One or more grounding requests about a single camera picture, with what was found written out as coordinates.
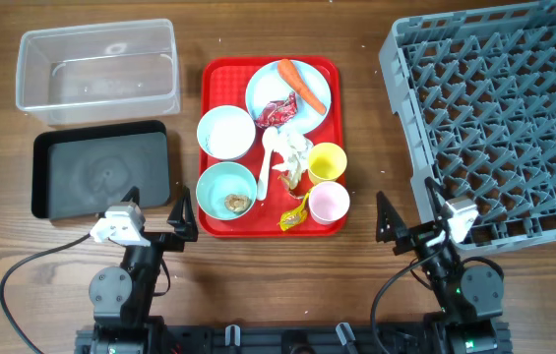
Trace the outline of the yellow plastic cup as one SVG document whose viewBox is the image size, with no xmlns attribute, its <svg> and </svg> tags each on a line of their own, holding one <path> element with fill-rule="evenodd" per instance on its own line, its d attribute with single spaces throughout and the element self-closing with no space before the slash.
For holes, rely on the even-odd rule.
<svg viewBox="0 0 556 354">
<path fill-rule="evenodd" d="M 308 162 L 309 179 L 317 185 L 338 180 L 347 167 L 347 156 L 342 147 L 334 143 L 319 143 L 312 147 Z"/>
</svg>

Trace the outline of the yellow candy wrapper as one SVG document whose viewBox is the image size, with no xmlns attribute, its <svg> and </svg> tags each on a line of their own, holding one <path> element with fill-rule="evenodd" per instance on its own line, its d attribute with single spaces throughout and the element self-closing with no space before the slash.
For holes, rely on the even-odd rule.
<svg viewBox="0 0 556 354">
<path fill-rule="evenodd" d="M 282 232 L 285 232 L 301 223 L 308 217 L 307 203 L 311 192 L 314 188 L 310 188 L 304 195 L 297 196 L 293 192 L 289 192 L 289 196 L 298 201 L 298 206 L 292 210 L 285 211 L 278 222 L 278 226 Z"/>
</svg>

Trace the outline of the light blue bowl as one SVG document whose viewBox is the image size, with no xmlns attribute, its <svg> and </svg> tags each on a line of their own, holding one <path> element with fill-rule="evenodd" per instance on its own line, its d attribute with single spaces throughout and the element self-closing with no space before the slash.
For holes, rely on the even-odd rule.
<svg viewBox="0 0 556 354">
<path fill-rule="evenodd" d="M 218 160 L 237 160 L 254 144 L 256 126 L 247 111 L 222 105 L 202 116 L 196 133 L 202 151 L 208 156 Z"/>
</svg>

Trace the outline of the white tissue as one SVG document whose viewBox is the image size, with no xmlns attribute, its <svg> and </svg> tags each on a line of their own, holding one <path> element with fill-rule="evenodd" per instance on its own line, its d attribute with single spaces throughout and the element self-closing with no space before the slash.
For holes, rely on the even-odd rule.
<svg viewBox="0 0 556 354">
<path fill-rule="evenodd" d="M 273 170 L 281 173 L 280 177 L 286 186 L 295 189 L 305 171 L 309 168 L 309 154 L 313 143 L 304 135 L 294 131 L 278 134 L 274 152 L 278 153 L 283 162 L 273 166 Z"/>
</svg>

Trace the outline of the red wrapper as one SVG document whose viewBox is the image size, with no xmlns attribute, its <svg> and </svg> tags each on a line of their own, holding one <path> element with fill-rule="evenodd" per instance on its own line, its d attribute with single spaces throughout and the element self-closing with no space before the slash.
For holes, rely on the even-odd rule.
<svg viewBox="0 0 556 354">
<path fill-rule="evenodd" d="M 286 99 L 270 101 L 255 119 L 260 128 L 281 127 L 298 112 L 296 93 L 292 91 Z"/>
</svg>

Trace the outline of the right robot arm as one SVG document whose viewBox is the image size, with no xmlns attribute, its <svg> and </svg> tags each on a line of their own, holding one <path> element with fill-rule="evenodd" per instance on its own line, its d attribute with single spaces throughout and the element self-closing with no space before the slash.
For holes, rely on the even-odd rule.
<svg viewBox="0 0 556 354">
<path fill-rule="evenodd" d="M 376 241 L 393 242 L 395 255 L 415 253 L 415 259 L 393 275 L 375 295 L 370 310 L 373 342 L 381 353 L 507 353 L 512 349 L 503 315 L 505 273 L 484 257 L 461 258 L 455 245 L 464 240 L 478 207 L 468 197 L 454 197 L 433 178 L 425 179 L 434 219 L 407 227 L 383 192 L 376 195 Z M 406 274 L 421 269 L 422 286 L 432 291 L 440 311 L 420 323 L 379 324 L 383 295 Z"/>
</svg>

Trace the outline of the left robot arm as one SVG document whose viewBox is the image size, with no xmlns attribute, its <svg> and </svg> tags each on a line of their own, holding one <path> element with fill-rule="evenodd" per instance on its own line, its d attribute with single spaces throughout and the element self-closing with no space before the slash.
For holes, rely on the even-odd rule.
<svg viewBox="0 0 556 354">
<path fill-rule="evenodd" d="M 119 266 L 98 272 L 89 287 L 94 327 L 81 333 L 75 351 L 87 354 L 181 353 L 180 342 L 167 329 L 164 319 L 150 314 L 161 274 L 169 275 L 163 260 L 166 252 L 183 252 L 187 242 L 198 239 L 190 190 L 183 189 L 167 223 L 171 232 L 148 232 L 139 207 L 140 191 L 133 187 L 123 200 L 110 206 L 90 235 L 97 243 L 110 241 L 124 248 Z"/>
</svg>

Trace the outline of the pink plastic cup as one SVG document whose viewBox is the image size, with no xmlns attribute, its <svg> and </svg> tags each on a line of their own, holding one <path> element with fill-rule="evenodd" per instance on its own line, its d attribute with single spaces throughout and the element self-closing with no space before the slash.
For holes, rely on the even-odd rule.
<svg viewBox="0 0 556 354">
<path fill-rule="evenodd" d="M 349 192 L 340 183 L 322 182 L 312 189 L 308 206 L 317 223 L 330 225 L 347 214 L 350 207 Z"/>
</svg>

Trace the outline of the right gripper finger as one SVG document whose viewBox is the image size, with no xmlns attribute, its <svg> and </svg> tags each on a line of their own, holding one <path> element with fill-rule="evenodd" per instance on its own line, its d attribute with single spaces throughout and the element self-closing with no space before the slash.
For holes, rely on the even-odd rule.
<svg viewBox="0 0 556 354">
<path fill-rule="evenodd" d="M 447 193 L 445 189 L 432 177 L 427 177 L 424 180 L 424 183 L 433 214 L 435 216 L 440 216 L 443 205 L 447 200 Z"/>
<path fill-rule="evenodd" d="M 408 231 L 403 219 L 382 191 L 376 194 L 376 202 L 376 241 L 384 243 L 396 242 L 400 238 L 406 237 Z"/>
</svg>

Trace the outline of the orange carrot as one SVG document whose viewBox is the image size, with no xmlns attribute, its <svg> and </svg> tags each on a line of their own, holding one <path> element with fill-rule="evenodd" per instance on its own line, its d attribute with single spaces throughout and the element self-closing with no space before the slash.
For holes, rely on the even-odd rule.
<svg viewBox="0 0 556 354">
<path fill-rule="evenodd" d="M 292 61 L 289 59 L 279 60 L 278 74 L 318 114 L 326 114 L 326 106 L 306 85 Z"/>
</svg>

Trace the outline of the brown mushroom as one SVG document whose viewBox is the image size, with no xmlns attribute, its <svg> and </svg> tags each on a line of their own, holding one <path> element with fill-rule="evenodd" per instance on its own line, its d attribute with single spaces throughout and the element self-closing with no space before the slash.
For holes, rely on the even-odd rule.
<svg viewBox="0 0 556 354">
<path fill-rule="evenodd" d="M 251 199 L 246 195 L 230 194 L 225 197 L 224 205 L 229 211 L 241 213 L 250 207 Z"/>
</svg>

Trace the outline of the mint green bowl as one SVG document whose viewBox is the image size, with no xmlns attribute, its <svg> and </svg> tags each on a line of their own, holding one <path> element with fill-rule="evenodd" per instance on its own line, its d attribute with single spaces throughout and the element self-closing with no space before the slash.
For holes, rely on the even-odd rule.
<svg viewBox="0 0 556 354">
<path fill-rule="evenodd" d="M 250 207 L 241 213 L 226 209 L 225 197 L 230 194 L 246 195 Z M 247 213 L 257 199 L 257 182 L 251 171 L 236 162 L 219 162 L 209 167 L 199 178 L 196 197 L 200 209 L 217 220 L 229 221 Z"/>
</svg>

